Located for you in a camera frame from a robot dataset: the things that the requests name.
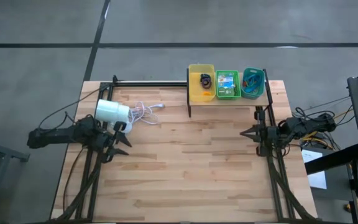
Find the yellow bin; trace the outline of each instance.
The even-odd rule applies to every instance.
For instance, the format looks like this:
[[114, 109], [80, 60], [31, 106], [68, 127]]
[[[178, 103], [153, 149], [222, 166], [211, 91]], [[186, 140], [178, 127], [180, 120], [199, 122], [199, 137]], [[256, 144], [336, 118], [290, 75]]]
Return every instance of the yellow bin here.
[[[201, 86], [201, 74], [211, 76], [212, 86], [206, 90]], [[193, 102], [208, 102], [216, 95], [216, 77], [214, 65], [189, 65], [189, 97]]]

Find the table leg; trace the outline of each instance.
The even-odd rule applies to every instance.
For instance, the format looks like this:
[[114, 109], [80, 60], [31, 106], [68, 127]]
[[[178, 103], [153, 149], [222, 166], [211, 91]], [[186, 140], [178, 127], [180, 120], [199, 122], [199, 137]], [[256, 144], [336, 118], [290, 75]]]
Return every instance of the table leg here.
[[186, 78], [187, 78], [187, 110], [189, 113], [189, 118], [191, 118], [191, 106], [190, 106], [190, 96], [189, 96], [189, 69], [186, 70]]

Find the white cable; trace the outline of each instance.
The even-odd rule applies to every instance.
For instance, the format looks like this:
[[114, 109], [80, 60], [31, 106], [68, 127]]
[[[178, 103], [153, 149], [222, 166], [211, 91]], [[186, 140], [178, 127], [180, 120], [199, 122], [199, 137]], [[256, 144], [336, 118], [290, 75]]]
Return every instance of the white cable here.
[[346, 99], [343, 99], [343, 100], [341, 100], [341, 101], [338, 101], [338, 102], [334, 103], [333, 105], [328, 106], [328, 107], [325, 108], [324, 110], [328, 110], [328, 109], [332, 108], [333, 106], [336, 106], [336, 105], [338, 105], [338, 104], [340, 104], [340, 103], [342, 103], [343, 101], [346, 101], [346, 100], [348, 100], [348, 99], [350, 99], [350, 97], [349, 97], [349, 98], [346, 98]]
[[[130, 119], [130, 123], [133, 125], [136, 121], [143, 121], [147, 124], [151, 124], [151, 125], [155, 125], [159, 123], [159, 118], [157, 115], [153, 114], [153, 109], [152, 108], [164, 108], [165, 105], [158, 104], [158, 105], [153, 105], [153, 106], [145, 106], [143, 102], [137, 102], [135, 104], [135, 108], [130, 110], [129, 113], [129, 119]], [[154, 122], [153, 121], [148, 121], [145, 118], [151, 118], [154, 117]]]

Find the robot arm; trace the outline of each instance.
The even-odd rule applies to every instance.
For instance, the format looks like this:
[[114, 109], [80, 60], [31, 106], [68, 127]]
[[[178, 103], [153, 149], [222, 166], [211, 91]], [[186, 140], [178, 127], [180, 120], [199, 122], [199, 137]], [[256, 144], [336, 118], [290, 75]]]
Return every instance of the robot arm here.
[[111, 134], [101, 128], [98, 121], [91, 115], [88, 115], [68, 128], [37, 128], [29, 133], [27, 145], [31, 149], [38, 149], [49, 144], [77, 142], [87, 146], [88, 149], [104, 154], [103, 162], [110, 162], [115, 154], [128, 155], [127, 152], [115, 148], [115, 144], [122, 142], [132, 147], [125, 134], [121, 132], [125, 127], [126, 123], [118, 121], [113, 128], [115, 133]]
[[287, 118], [281, 121], [277, 127], [265, 125], [265, 111], [256, 111], [255, 119], [259, 123], [241, 132], [240, 135], [260, 143], [257, 148], [259, 156], [267, 156], [269, 150], [283, 149], [293, 139], [300, 139], [314, 131], [331, 132], [336, 128], [334, 118], [327, 113], [323, 113], [317, 118]]

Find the plastic container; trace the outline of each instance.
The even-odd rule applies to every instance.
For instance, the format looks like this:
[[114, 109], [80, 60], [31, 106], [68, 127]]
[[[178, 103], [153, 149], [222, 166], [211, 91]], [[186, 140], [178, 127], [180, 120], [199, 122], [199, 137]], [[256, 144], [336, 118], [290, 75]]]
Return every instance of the plastic container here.
[[[233, 82], [236, 85], [234, 87], [234, 95], [233, 96], [224, 96], [219, 94], [218, 89], [218, 77], [220, 74], [225, 73], [233, 73]], [[241, 97], [241, 90], [240, 90], [240, 80], [239, 80], [239, 72], [233, 70], [218, 70], [216, 71], [216, 96], [219, 100], [236, 100]]]
[[[211, 88], [206, 90], [201, 86], [201, 74], [211, 76]], [[216, 95], [215, 69], [214, 65], [194, 64], [189, 65], [189, 97], [193, 102], [209, 102]]]
[[258, 68], [246, 68], [244, 70], [242, 82], [244, 79], [247, 79], [247, 77], [250, 77], [251, 75], [258, 75], [261, 77], [261, 82], [259, 83], [259, 86], [257, 87], [257, 90], [253, 91], [252, 93], [247, 93], [243, 89], [243, 85], [241, 83], [241, 96], [248, 99], [256, 99], [260, 97], [264, 91], [265, 91], [265, 72]]

